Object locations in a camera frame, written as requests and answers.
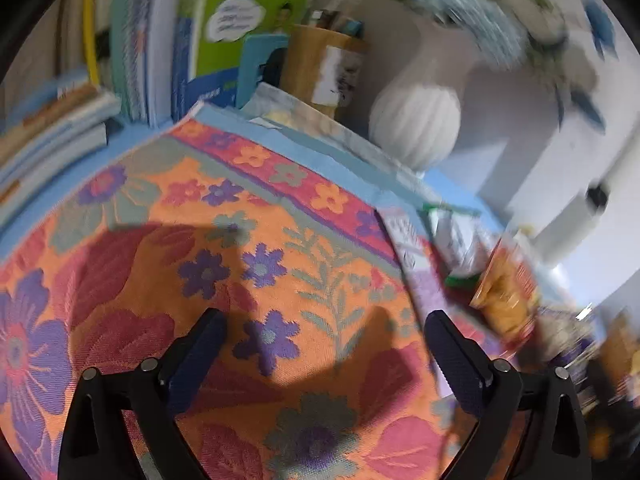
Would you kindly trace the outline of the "red fried snack pack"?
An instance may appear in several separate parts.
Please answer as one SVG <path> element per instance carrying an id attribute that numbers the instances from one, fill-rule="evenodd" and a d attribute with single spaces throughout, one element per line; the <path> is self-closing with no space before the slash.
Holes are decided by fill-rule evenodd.
<path id="1" fill-rule="evenodd" d="M 471 307 L 511 348 L 521 347 L 533 333 L 540 303 L 537 280 L 521 248 L 502 236 L 480 276 Z"/>

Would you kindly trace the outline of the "green white snack pack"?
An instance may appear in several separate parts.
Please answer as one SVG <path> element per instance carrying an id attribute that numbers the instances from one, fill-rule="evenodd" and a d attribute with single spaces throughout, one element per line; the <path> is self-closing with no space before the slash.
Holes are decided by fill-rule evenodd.
<path id="1" fill-rule="evenodd" d="M 496 237 L 474 209 L 447 204 L 423 207 L 427 231 L 446 271 L 449 288 L 474 290 L 485 272 Z"/>

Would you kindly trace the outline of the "purple white chips bag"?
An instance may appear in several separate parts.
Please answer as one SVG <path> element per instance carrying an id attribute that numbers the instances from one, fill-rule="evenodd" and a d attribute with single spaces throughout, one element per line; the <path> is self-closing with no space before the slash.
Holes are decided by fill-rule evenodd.
<path id="1" fill-rule="evenodd" d="M 427 315 L 443 310 L 466 338 L 476 341 L 488 356 L 498 356 L 502 348 L 498 339 L 477 318 L 450 301 L 440 282 L 436 263 L 426 239 L 414 227 L 412 218 L 401 208 L 378 208 L 383 229 L 401 268 L 408 288 L 420 334 L 424 335 Z"/>

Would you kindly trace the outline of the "amber ribbed glass bowl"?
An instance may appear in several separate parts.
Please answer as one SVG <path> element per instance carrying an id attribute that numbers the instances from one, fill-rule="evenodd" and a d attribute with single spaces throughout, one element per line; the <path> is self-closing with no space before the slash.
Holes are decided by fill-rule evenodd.
<path id="1" fill-rule="evenodd" d="M 604 325 L 588 309 L 542 307 L 537 330 L 544 362 L 574 382 L 591 457 L 629 460 L 639 447 L 639 341 L 626 313 Z"/>

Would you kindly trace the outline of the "white desk lamp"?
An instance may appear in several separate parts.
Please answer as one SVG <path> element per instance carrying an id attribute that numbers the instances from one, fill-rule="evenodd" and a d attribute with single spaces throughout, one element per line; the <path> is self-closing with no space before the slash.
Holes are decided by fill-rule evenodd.
<path id="1" fill-rule="evenodd" d="M 547 266 L 556 266 L 597 227 L 612 195 L 639 165 L 639 124 L 599 180 L 578 193 L 532 240 L 534 253 Z"/>

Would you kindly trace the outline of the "floral woven table mat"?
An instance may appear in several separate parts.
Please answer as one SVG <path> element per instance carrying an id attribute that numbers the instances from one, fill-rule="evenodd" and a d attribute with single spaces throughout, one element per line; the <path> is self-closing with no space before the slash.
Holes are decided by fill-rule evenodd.
<path id="1" fill-rule="evenodd" d="M 239 119 L 190 119 L 1 230 L 1 431 L 58 474 L 81 373 L 130 372 L 209 308 L 176 418 L 213 479 L 434 479 L 472 420 L 436 387 L 376 188 Z"/>

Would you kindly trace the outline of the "white ribbed vase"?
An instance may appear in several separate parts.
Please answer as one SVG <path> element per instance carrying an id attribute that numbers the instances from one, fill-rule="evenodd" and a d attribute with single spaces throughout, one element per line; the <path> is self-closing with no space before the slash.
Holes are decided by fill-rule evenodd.
<path id="1" fill-rule="evenodd" d="M 416 54 L 373 103 L 369 139 L 414 172 L 439 164 L 456 144 L 466 81 L 479 62 L 469 32 L 421 25 Z"/>

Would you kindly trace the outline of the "stacked flat books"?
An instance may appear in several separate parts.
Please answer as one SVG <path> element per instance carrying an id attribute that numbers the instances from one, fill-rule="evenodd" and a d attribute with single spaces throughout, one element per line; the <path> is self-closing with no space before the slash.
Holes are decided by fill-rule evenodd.
<path id="1" fill-rule="evenodd" d="M 71 74 L 18 107 L 1 133 L 1 223 L 76 160 L 107 144 L 107 123 L 122 100 Z"/>

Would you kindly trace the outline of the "wooden pen holder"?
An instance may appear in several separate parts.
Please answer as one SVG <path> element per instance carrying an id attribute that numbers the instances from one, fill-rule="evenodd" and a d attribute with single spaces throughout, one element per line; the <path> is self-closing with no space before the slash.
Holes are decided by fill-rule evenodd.
<path id="1" fill-rule="evenodd" d="M 352 99 L 368 47 L 363 40 L 334 30 L 296 25 L 279 88 L 334 118 Z"/>

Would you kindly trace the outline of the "blue white artificial flowers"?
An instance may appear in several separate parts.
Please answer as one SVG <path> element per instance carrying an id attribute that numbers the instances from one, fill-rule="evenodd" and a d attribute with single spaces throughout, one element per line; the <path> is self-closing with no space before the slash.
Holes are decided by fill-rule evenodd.
<path id="1" fill-rule="evenodd" d="M 599 74 L 592 61 L 616 57 L 616 31 L 597 0 L 579 0 L 579 14 L 556 0 L 395 1 L 439 25 L 468 32 L 489 66 L 527 68 L 553 94 L 560 117 L 576 110 L 605 132 L 605 116 L 593 97 Z"/>

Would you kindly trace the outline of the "upright book row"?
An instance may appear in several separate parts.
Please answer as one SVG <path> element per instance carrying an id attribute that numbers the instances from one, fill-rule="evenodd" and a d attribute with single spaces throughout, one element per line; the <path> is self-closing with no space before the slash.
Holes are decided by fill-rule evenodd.
<path id="1" fill-rule="evenodd" d="M 130 122 L 184 114 L 195 0 L 60 0 L 55 73 L 83 70 L 114 92 Z"/>

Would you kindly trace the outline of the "small blue booklet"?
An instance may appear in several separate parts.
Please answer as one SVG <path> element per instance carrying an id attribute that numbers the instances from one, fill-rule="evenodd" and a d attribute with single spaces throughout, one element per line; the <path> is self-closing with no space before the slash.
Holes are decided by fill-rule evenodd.
<path id="1" fill-rule="evenodd" d="M 256 34 L 244 38 L 236 88 L 237 108 L 250 100 L 261 82 L 279 87 L 289 39 L 287 34 Z"/>

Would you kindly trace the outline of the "green cover grammar book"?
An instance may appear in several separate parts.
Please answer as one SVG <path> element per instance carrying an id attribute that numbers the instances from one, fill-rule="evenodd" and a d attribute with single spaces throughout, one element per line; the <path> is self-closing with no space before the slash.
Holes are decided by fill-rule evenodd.
<path id="1" fill-rule="evenodd" d="M 250 34 L 286 32 L 307 0 L 198 0 L 190 74 L 207 76 L 240 65 L 241 42 Z"/>

